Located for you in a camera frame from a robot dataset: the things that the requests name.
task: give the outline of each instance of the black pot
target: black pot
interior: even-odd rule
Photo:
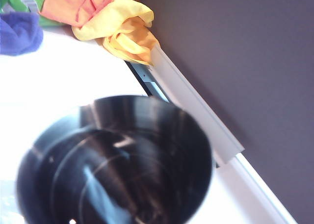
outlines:
[[[182,224],[211,178],[207,137],[155,98],[96,100],[48,128],[22,161],[29,224]]]

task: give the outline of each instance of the dish cloth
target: dish cloth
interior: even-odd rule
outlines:
[[[113,0],[82,27],[72,27],[82,41],[104,38],[103,47],[130,62],[152,65],[151,50],[159,44],[147,29],[153,11],[134,0]]]
[[[35,13],[0,14],[0,54],[20,55],[38,50],[43,41],[38,20]]]
[[[113,35],[128,19],[139,16],[146,27],[152,26],[153,11],[134,0],[113,0],[83,27],[72,27],[77,39],[86,41]]]
[[[40,14],[48,19],[81,27],[112,0],[45,0]]]

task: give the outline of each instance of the purple wall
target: purple wall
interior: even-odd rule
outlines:
[[[314,223],[314,0],[142,1],[246,158],[299,223]]]

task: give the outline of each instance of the purple cloth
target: purple cloth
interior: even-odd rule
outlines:
[[[35,13],[0,14],[0,54],[15,56],[36,51],[43,41],[38,20]]]

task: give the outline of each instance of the orange cloth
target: orange cloth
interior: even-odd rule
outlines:
[[[76,27],[83,26],[112,0],[45,0],[40,14]]]

